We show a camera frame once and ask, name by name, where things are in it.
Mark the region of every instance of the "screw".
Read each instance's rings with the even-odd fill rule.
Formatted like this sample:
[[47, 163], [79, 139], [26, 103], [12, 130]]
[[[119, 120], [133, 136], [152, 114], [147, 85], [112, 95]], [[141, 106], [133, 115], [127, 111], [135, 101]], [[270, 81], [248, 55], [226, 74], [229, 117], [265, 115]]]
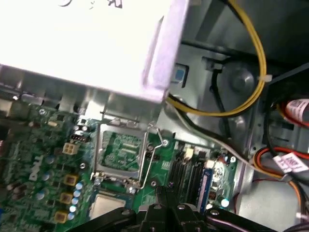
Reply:
[[169, 141], [167, 139], [162, 141], [162, 146], [166, 147], [169, 145]]
[[159, 205], [159, 204], [157, 204], [157, 205], [155, 205], [154, 206], [154, 209], [161, 209], [162, 207]]
[[232, 156], [231, 157], [231, 163], [235, 163], [236, 162], [236, 157], [235, 156]]
[[44, 110], [44, 109], [39, 110], [39, 115], [45, 115], [45, 114], [46, 114], [46, 110]]
[[72, 0], [58, 0], [58, 6], [68, 6]]
[[81, 163], [80, 165], [79, 165], [79, 168], [80, 169], [84, 169], [86, 167], [86, 164], [85, 163]]
[[152, 187], [154, 187], [154, 186], [156, 186], [156, 182], [155, 182], [155, 181], [152, 181], [152, 182], [150, 183], [150, 185], [151, 185]]
[[219, 212], [215, 209], [212, 209], [211, 214], [217, 216], [217, 215], [219, 215]]
[[129, 215], [130, 214], [130, 211], [128, 211], [128, 210], [125, 210], [125, 211], [122, 211], [122, 213], [121, 213], [122, 215]]
[[185, 205], [183, 205], [183, 204], [180, 204], [180, 205], [178, 205], [178, 206], [177, 206], [177, 208], [178, 208], [178, 209], [181, 209], [181, 210], [183, 210], [183, 209], [185, 209]]

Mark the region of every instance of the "white connector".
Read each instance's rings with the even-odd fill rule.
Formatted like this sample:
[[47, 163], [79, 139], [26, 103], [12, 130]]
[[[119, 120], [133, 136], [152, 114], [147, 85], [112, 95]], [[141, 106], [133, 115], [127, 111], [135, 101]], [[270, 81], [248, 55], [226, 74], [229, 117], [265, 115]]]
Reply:
[[79, 149], [78, 144], [65, 143], [62, 149], [63, 154], [76, 155]]

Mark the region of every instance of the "sticker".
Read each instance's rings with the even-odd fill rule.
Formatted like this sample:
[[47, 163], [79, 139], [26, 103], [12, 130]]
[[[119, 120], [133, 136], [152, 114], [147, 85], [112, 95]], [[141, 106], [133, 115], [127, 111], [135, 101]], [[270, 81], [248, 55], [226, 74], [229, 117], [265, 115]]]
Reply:
[[308, 103], [309, 99], [293, 100], [286, 105], [286, 110], [293, 118], [303, 121], [303, 113]]
[[281, 159], [284, 160], [285, 164], [287, 164], [292, 169], [293, 173], [309, 170], [308, 166], [293, 152], [282, 156]]
[[285, 161], [281, 159], [281, 156], [275, 156], [273, 160], [284, 173], [290, 173], [292, 171], [292, 169], [285, 163]]
[[308, 166], [293, 152], [284, 156], [276, 156], [273, 159], [284, 173], [299, 173], [309, 170]]

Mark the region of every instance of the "white label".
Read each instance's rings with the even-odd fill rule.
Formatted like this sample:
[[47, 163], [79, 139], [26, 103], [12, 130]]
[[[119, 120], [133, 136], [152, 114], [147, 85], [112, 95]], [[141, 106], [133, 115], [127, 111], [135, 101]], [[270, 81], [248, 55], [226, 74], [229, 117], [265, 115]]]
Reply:
[[281, 159], [284, 160], [285, 164], [287, 164], [292, 169], [293, 173], [309, 170], [308, 166], [293, 152], [282, 156]]
[[309, 99], [293, 100], [286, 105], [286, 110], [293, 118], [303, 121], [303, 113], [308, 103]]
[[31, 168], [31, 174], [29, 176], [29, 180], [37, 181], [38, 172], [40, 171], [43, 156], [36, 156], [34, 159], [35, 161], [33, 162], [33, 167]]
[[283, 159], [281, 159], [280, 156], [275, 156], [273, 160], [284, 173], [290, 173], [292, 171], [292, 169], [285, 163]]

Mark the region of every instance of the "capacitor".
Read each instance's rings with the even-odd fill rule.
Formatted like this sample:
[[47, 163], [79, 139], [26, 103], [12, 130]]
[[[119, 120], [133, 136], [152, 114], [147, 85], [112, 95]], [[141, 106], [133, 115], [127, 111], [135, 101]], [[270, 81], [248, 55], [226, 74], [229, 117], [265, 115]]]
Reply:
[[72, 204], [78, 204], [78, 198], [74, 197], [71, 201]]
[[29, 122], [28, 126], [32, 127], [32, 128], [40, 128], [41, 127], [40, 123], [38, 123], [38, 122]]
[[21, 185], [17, 186], [16, 188], [14, 188], [13, 193], [19, 194], [19, 193], [25, 191], [26, 189], [27, 189], [27, 185], [21, 184]]
[[6, 187], [6, 189], [7, 189], [8, 191], [11, 191], [11, 190], [13, 190], [14, 188], [16, 188], [18, 185], [20, 185], [20, 182], [19, 182], [19, 181], [15, 181], [15, 182], [13, 182], [13, 183], [11, 183], [11, 184], [8, 184], [7, 187]]
[[228, 199], [221, 200], [221, 206], [226, 208], [230, 204], [230, 201]]
[[75, 205], [71, 205], [70, 208], [69, 208], [69, 211], [70, 211], [71, 213], [75, 213], [76, 209], [77, 209], [77, 208], [76, 208]]
[[45, 158], [45, 162], [48, 164], [52, 164], [55, 161], [55, 157], [54, 156], [48, 156]]
[[85, 132], [88, 131], [88, 126], [83, 126], [82, 131], [85, 131]]
[[43, 180], [43, 181], [48, 180], [48, 179], [50, 178], [51, 175], [52, 175], [52, 172], [51, 172], [51, 171], [45, 172], [45, 173], [43, 174], [43, 176], [42, 176], [42, 180]]
[[78, 126], [78, 125], [75, 125], [74, 127], [73, 127], [73, 130], [75, 130], [75, 131], [79, 131], [81, 129], [81, 126]]
[[68, 220], [71, 221], [75, 218], [75, 214], [74, 213], [69, 213], [68, 214]]
[[41, 190], [36, 194], [36, 199], [37, 200], [42, 200], [45, 197], [45, 190]]
[[79, 190], [75, 190], [73, 193], [74, 197], [79, 197], [81, 195], [81, 192]]
[[19, 194], [13, 194], [12, 200], [16, 201], [16, 200], [22, 199], [25, 195], [26, 195], [25, 192], [21, 192]]
[[81, 189], [83, 188], [82, 182], [78, 182], [78, 183], [75, 185], [75, 188], [76, 188], [77, 190], [81, 190]]

